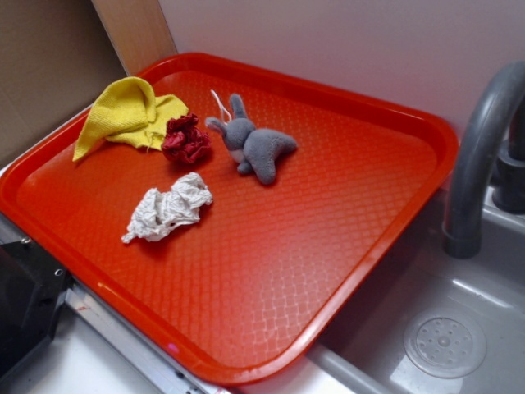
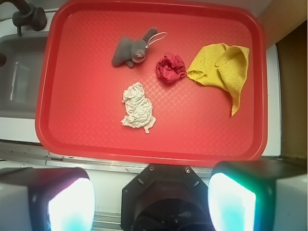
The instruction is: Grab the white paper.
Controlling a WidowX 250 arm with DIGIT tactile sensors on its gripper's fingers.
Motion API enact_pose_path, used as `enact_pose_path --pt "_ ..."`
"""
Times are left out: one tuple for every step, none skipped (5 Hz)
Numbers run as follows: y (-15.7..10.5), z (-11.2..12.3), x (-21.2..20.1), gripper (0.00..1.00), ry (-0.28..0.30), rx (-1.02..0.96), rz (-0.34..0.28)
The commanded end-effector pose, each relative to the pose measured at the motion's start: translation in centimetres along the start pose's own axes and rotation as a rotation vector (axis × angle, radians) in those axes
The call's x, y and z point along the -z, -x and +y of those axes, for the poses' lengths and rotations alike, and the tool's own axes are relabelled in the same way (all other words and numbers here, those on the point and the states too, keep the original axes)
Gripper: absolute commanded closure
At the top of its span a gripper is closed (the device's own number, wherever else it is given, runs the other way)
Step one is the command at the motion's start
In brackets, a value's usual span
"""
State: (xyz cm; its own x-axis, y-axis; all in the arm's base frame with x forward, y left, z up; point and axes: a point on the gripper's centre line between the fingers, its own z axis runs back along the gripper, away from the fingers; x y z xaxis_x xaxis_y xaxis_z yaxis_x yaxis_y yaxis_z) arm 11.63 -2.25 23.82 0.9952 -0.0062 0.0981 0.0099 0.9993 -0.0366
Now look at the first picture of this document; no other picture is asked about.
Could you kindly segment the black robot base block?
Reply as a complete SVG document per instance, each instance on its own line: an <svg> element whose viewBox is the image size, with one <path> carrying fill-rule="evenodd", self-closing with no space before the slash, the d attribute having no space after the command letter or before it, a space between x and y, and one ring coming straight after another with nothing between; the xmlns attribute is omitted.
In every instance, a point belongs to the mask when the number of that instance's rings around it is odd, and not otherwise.
<svg viewBox="0 0 525 394"><path fill-rule="evenodd" d="M36 241L1 245L1 380L55 336L71 275Z"/></svg>

